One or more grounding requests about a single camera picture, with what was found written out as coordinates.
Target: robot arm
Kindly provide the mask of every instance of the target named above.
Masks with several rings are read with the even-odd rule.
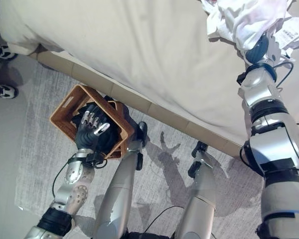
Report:
[[[276,87],[273,62],[262,56],[238,80],[252,122],[243,149],[251,169],[265,180],[258,236],[299,239],[299,128]]]
[[[103,162],[104,154],[95,151],[99,137],[109,127],[104,117],[89,106],[76,134],[77,153],[69,159],[65,179],[55,194],[50,207],[37,226],[31,228],[25,239],[61,239],[75,227],[74,216],[88,196],[94,178],[94,167]]]

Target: shoe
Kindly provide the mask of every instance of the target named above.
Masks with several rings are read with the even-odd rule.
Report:
[[[0,85],[0,97],[4,99],[13,99],[17,96],[18,91],[15,87]]]
[[[1,60],[11,61],[17,56],[18,56],[18,54],[10,52],[10,49],[8,46],[0,45],[0,59]]]

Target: white mattress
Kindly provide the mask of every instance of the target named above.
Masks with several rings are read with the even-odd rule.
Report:
[[[289,12],[299,16],[299,1]],[[196,0],[0,1],[0,32],[14,51],[30,54],[39,43],[65,50],[158,105],[242,144],[247,132],[236,78],[245,63],[233,45],[207,39],[206,18]],[[299,49],[293,57],[297,61],[282,96],[299,122]]]

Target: white fabric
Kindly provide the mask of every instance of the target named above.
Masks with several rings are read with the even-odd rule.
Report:
[[[292,0],[203,0],[203,9],[209,13],[207,35],[234,42],[244,52],[252,49],[265,31],[275,33],[284,61],[299,47],[299,17],[287,12],[291,3]]]
[[[284,0],[217,0],[214,7],[204,0],[209,12],[207,35],[223,37],[236,43],[239,50],[250,50],[261,35],[279,19],[285,18]]]
[[[299,2],[290,11],[299,16]],[[236,78],[245,63],[232,45],[208,40],[206,19],[196,0],[0,1],[0,32],[12,50],[28,54],[39,43],[64,49],[158,105],[242,144],[247,133]],[[299,122],[299,50],[293,55],[295,69],[282,95]]]

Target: gray rug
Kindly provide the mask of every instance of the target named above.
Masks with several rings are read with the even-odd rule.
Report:
[[[77,83],[62,73],[37,66],[26,115],[15,204],[40,216],[53,199],[51,185],[55,175],[76,151],[75,145],[49,122],[49,116]],[[143,120],[149,126],[149,142],[143,150],[143,169],[136,172],[128,223],[130,231],[143,232],[163,209],[185,206],[193,182],[187,176],[192,163],[190,153],[197,140],[137,110],[129,108],[129,114],[131,124]],[[208,151],[215,157],[217,182],[213,233],[218,239],[258,238],[254,231],[261,222],[262,178],[239,160],[211,147]],[[104,169],[96,171],[90,197],[78,212],[76,230],[87,238],[92,236],[95,214],[118,164],[118,160],[110,160]],[[56,190],[63,176],[64,172],[57,180]],[[182,209],[170,209],[149,232],[171,236],[181,213]]]

